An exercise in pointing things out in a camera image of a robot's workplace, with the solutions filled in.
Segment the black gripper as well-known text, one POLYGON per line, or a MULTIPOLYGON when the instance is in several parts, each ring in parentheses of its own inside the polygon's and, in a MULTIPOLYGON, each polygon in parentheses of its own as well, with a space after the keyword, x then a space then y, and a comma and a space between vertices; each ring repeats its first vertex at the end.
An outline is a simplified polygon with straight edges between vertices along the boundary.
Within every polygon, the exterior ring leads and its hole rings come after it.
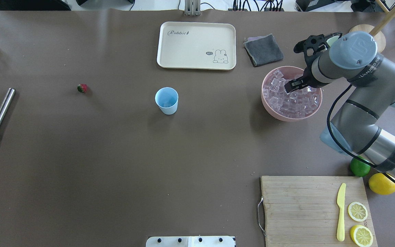
POLYGON ((326 49, 330 48, 326 41, 327 39, 334 36, 339 36, 339 38, 341 38, 342 34, 330 33, 327 35, 310 35, 307 39, 299 41, 295 45, 295 53, 304 53, 306 69, 304 70, 302 77, 290 80, 285 83, 284 89, 287 94, 296 90, 304 89, 307 86, 319 89, 326 85, 326 81, 324 79, 316 79, 314 77, 312 72, 313 62, 319 58, 326 49))

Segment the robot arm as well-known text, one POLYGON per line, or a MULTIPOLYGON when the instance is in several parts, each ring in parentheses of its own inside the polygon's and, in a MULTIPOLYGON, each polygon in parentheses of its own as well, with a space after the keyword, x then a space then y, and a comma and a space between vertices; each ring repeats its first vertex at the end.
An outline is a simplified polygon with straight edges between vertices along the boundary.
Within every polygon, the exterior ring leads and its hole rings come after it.
POLYGON ((319 89, 340 78, 355 88, 334 117, 327 117, 322 142, 339 153, 361 156, 395 179, 395 136, 376 124, 387 108, 395 107, 395 63, 362 31, 311 35, 294 52, 304 53, 306 68, 302 77, 286 83, 288 93, 319 89))

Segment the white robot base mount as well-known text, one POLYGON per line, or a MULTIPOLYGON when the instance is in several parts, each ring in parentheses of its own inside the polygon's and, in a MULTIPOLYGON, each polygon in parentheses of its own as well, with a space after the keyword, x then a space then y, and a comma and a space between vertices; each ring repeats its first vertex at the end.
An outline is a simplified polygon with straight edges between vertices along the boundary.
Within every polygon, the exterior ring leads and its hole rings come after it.
POLYGON ((233 236, 153 236, 146 247, 235 247, 233 236))

